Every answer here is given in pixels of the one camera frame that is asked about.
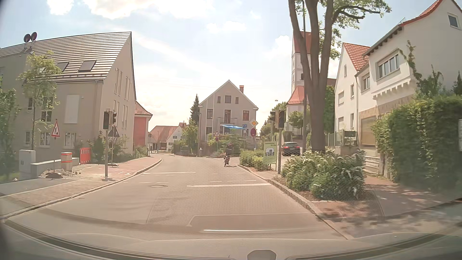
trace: utility box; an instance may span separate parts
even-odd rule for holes
[[[19,150],[19,178],[21,180],[37,178],[30,173],[30,164],[35,162],[34,150]]]

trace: gray building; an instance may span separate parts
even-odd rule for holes
[[[58,121],[60,138],[50,136],[52,129],[40,126],[35,132],[37,161],[59,159],[63,151],[73,151],[79,141],[87,141],[103,130],[103,111],[117,112],[116,126],[121,136],[129,137],[126,152],[133,151],[135,82],[131,32],[98,33],[60,37],[22,43],[0,49],[2,88],[17,90],[22,111],[15,123],[14,148],[30,149],[32,129],[31,101],[22,94],[18,75],[28,70],[27,56],[53,51],[51,58],[62,69],[57,83],[54,109],[37,109],[36,118],[47,124]]]

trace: traffic light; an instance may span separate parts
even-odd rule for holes
[[[104,111],[103,129],[109,129],[109,111]]]
[[[116,112],[112,112],[112,124],[115,124],[116,123],[116,116],[117,116],[117,113]]]
[[[286,122],[286,112],[284,110],[279,110],[278,118],[279,128],[284,128],[284,123]]]
[[[269,120],[276,122],[276,111],[271,111],[269,114]]]

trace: parked car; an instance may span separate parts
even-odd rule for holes
[[[296,142],[285,142],[281,147],[282,156],[300,155],[300,147]]]

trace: pedestrian warning sign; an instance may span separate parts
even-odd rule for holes
[[[60,137],[60,135],[59,135],[59,127],[58,127],[58,120],[56,120],[55,126],[53,127],[53,131],[51,131],[51,137]]]

